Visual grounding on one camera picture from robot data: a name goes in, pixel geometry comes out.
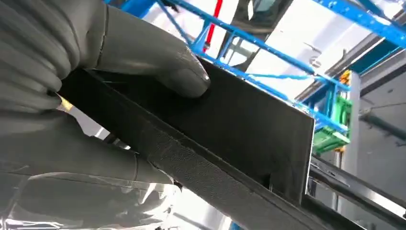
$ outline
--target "textured black surface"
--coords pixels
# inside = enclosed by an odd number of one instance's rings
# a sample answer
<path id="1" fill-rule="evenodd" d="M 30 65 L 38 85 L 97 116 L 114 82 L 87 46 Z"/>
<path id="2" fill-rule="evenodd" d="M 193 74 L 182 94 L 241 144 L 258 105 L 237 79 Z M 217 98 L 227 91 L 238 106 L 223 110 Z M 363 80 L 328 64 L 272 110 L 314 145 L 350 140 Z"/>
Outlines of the textured black surface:
<path id="1" fill-rule="evenodd" d="M 203 65 L 212 86 L 199 99 L 182 98 L 151 78 L 104 75 L 122 80 L 111 86 L 130 100 L 255 181 L 299 203 L 313 119 L 210 63 Z"/>
<path id="2" fill-rule="evenodd" d="M 212 87 L 199 100 L 180 98 L 149 78 L 109 75 L 126 82 L 114 87 L 129 100 L 83 70 L 67 78 L 61 94 L 246 229 L 326 229 L 298 207 L 312 119 L 221 69 L 205 67 Z M 246 93 L 254 96 L 244 98 Z M 295 143 L 299 137 L 303 142 Z M 290 202 L 263 186 L 270 173 L 273 187 Z"/>

